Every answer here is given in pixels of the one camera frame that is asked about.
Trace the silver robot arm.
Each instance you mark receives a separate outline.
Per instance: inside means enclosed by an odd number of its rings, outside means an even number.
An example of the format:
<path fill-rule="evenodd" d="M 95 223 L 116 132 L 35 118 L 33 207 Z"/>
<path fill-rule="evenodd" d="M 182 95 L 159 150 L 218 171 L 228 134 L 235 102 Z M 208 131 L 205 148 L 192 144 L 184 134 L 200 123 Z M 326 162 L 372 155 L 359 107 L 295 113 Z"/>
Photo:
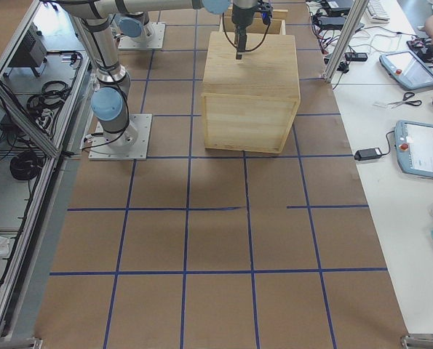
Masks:
<path fill-rule="evenodd" d="M 149 40 L 154 35 L 148 12 L 121 14 L 117 25 L 122 34 L 135 41 Z"/>
<path fill-rule="evenodd" d="M 174 9 L 206 9 L 214 15 L 223 15 L 232 8 L 231 21 L 234 24 L 234 43 L 236 59 L 241 60 L 243 54 L 249 52 L 247 44 L 247 28 L 253 24 L 257 13 L 263 23 L 271 25 L 272 7 L 266 1 L 56 1 L 71 16 L 82 24 L 90 54 L 98 64 L 98 78 L 104 83 L 120 81 L 125 73 L 120 70 L 114 37 L 108 18 L 111 15 L 136 15 L 140 12 L 174 10 Z"/>

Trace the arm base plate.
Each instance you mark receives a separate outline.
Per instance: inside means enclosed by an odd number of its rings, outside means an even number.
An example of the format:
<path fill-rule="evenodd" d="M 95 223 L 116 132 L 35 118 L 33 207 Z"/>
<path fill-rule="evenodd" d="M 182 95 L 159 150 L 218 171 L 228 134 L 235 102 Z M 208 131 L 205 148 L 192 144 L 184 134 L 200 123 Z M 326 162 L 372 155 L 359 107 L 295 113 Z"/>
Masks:
<path fill-rule="evenodd" d="M 94 137 L 92 147 L 89 148 L 90 161 L 129 161 L 146 160 L 148 144 L 151 133 L 151 114 L 130 114 L 130 124 L 124 134 L 112 143 L 106 144 L 116 138 L 106 132 L 106 137 Z"/>
<path fill-rule="evenodd" d="M 164 43 L 166 25 L 162 22 L 148 22 L 143 25 L 134 20 L 124 18 L 120 24 L 122 36 L 119 41 L 119 50 L 152 50 L 161 49 Z"/>

